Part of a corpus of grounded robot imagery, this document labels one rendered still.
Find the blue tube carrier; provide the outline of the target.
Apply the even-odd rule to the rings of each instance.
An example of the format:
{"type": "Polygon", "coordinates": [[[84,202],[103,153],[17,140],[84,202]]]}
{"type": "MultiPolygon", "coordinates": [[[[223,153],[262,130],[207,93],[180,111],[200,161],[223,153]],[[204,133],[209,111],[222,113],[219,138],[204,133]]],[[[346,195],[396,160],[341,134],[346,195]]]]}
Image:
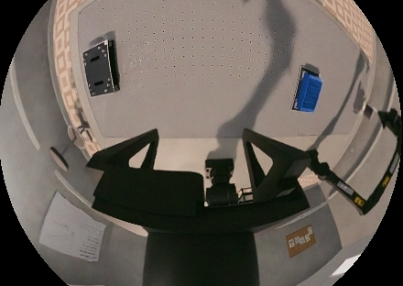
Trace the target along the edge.
{"type": "Polygon", "coordinates": [[[304,77],[302,78],[300,93],[296,107],[301,111],[308,111],[314,113],[316,104],[320,96],[321,86],[322,86],[321,79],[304,72],[304,77]]]}

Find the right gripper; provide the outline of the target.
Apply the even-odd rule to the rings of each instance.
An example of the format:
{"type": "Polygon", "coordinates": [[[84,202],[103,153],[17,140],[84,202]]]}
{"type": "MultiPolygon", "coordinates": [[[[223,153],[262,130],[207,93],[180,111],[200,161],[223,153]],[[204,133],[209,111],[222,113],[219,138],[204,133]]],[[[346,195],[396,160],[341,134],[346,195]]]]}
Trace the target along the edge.
{"type": "MultiPolygon", "coordinates": [[[[387,120],[388,120],[389,117],[390,117],[390,113],[389,113],[389,112],[378,111],[377,114],[378,114],[378,116],[379,116],[379,118],[380,118],[380,120],[381,120],[382,128],[385,129],[385,127],[387,127],[387,128],[390,130],[390,128],[389,128],[388,126],[386,126],[387,120]],[[381,117],[382,117],[382,118],[381,118],[381,117]],[[383,119],[383,118],[384,118],[384,119],[383,119]],[[384,123],[384,124],[383,124],[383,123],[384,123]]],[[[392,130],[392,129],[391,129],[391,130],[392,130]]],[[[390,130],[390,131],[391,131],[391,130],[390,130]]]]}

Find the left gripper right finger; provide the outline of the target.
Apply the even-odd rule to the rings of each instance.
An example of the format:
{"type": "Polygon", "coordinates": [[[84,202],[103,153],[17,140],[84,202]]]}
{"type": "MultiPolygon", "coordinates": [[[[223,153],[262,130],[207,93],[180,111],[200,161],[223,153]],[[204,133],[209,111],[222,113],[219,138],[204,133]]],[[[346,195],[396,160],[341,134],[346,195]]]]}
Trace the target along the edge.
{"type": "Polygon", "coordinates": [[[244,128],[242,141],[253,202],[265,200],[279,184],[297,180],[311,162],[306,151],[265,137],[248,128],[244,128]],[[261,168],[252,145],[272,159],[273,164],[267,175],[261,168]]]}

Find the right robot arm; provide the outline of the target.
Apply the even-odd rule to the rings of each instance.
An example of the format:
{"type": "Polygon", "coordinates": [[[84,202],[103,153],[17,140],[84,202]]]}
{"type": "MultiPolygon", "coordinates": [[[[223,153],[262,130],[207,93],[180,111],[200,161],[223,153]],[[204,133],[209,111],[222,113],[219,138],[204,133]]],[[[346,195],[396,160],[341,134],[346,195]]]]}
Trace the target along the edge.
{"type": "Polygon", "coordinates": [[[336,191],[338,191],[345,199],[347,199],[347,201],[349,201],[349,203],[353,207],[355,207],[355,209],[359,212],[359,215],[366,215],[377,205],[387,185],[389,184],[400,159],[401,144],[402,144],[401,116],[398,115],[398,111],[395,108],[390,108],[389,113],[390,117],[387,120],[387,126],[390,128],[390,130],[392,129],[391,132],[393,133],[393,135],[395,137],[396,136],[398,137],[396,150],[391,159],[392,161],[390,161],[387,167],[387,171],[382,177],[382,180],[373,191],[374,194],[370,194],[371,196],[369,195],[367,200],[365,200],[352,187],[350,187],[346,182],[344,182],[341,178],[339,178],[332,170],[330,170],[329,164],[327,162],[320,163],[318,158],[319,155],[318,151],[308,153],[311,157],[311,162],[308,166],[308,169],[310,169],[313,172],[315,171],[314,173],[315,175],[318,174],[317,176],[319,180],[326,181],[327,183],[329,183],[336,191]],[[401,130],[398,130],[399,128],[401,130]],[[399,133],[399,131],[401,131],[401,133],[399,133]],[[368,203],[369,201],[370,203],[368,203]]]}

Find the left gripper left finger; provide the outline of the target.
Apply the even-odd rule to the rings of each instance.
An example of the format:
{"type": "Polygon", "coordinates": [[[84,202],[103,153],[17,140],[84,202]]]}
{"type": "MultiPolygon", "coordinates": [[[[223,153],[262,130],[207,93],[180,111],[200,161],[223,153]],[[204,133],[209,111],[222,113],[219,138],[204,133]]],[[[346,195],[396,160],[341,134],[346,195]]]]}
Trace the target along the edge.
{"type": "Polygon", "coordinates": [[[98,160],[112,165],[130,167],[129,160],[150,143],[140,168],[154,170],[158,152],[158,142],[158,129],[153,128],[137,137],[132,137],[111,147],[94,152],[90,160],[98,160]]]}

